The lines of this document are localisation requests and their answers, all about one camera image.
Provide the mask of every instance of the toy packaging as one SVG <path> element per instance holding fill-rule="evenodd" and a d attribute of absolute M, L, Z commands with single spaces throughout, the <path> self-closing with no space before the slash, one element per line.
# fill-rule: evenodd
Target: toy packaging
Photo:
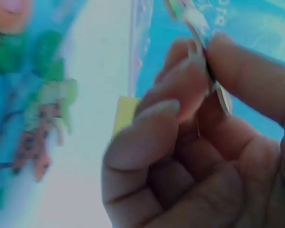
<path fill-rule="evenodd" d="M 78 94 L 61 44 L 85 0 L 0 0 L 0 209 L 8 183 L 29 166 L 43 180 L 47 140 L 72 132 Z"/>

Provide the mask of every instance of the hand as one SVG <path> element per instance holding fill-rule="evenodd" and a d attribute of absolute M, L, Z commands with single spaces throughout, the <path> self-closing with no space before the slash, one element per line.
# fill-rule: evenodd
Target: hand
<path fill-rule="evenodd" d="M 285 228 L 285 136 L 261 135 L 223 113 L 192 57 L 193 41 L 169 51 L 132 126 L 103 161 L 103 202 L 114 228 Z M 285 129 L 285 67 L 216 36 L 215 78 Z"/>

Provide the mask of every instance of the small toy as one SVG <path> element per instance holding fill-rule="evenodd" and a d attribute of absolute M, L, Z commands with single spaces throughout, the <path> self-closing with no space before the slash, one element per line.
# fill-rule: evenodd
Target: small toy
<path fill-rule="evenodd" d="M 197 10 L 192 0 L 164 0 L 171 17 L 176 20 L 184 21 L 191 33 L 195 37 L 195 44 L 197 54 L 203 54 L 206 48 L 206 31 L 209 29 L 207 21 L 203 14 Z M 210 91 L 217 91 L 218 98 L 222 109 L 225 113 L 232 113 L 232 103 L 228 92 L 215 80 L 210 74 L 209 67 L 207 66 L 206 74 L 210 80 Z"/>

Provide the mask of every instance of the fingernail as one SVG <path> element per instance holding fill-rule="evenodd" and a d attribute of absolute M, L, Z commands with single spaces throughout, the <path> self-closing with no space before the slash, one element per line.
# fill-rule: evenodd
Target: fingernail
<path fill-rule="evenodd" d="M 228 35 L 226 35 L 223 32 L 217 33 L 215 35 L 215 39 L 217 39 L 220 42 L 225 43 L 225 44 L 232 44 L 232 43 L 234 43 L 234 41 Z"/>
<path fill-rule="evenodd" d="M 193 62 L 204 73 L 206 71 L 206 60 L 202 54 L 192 54 L 189 56 L 190 64 Z"/>
<path fill-rule="evenodd" d="M 181 106 L 178 100 L 173 99 L 173 100 L 161 101 L 147 108 L 138 117 L 159 114 L 167 110 L 171 110 L 177 115 L 180 111 L 180 108 Z"/>

